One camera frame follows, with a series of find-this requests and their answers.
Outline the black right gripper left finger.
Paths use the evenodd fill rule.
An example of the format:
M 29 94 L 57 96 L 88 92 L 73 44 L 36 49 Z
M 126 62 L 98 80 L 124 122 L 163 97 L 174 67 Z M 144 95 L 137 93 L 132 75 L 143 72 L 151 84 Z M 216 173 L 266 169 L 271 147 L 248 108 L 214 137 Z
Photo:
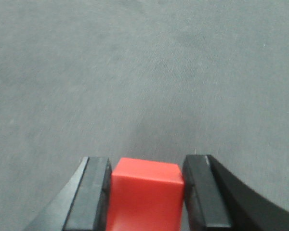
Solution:
M 85 157 L 26 231 L 104 231 L 112 167 L 107 157 Z

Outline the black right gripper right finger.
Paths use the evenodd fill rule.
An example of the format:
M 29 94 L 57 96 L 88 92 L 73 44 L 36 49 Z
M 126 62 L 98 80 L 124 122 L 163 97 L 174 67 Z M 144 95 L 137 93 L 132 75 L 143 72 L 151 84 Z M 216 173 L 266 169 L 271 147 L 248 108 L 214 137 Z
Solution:
M 289 231 L 289 212 L 243 183 L 212 155 L 182 167 L 191 231 Z

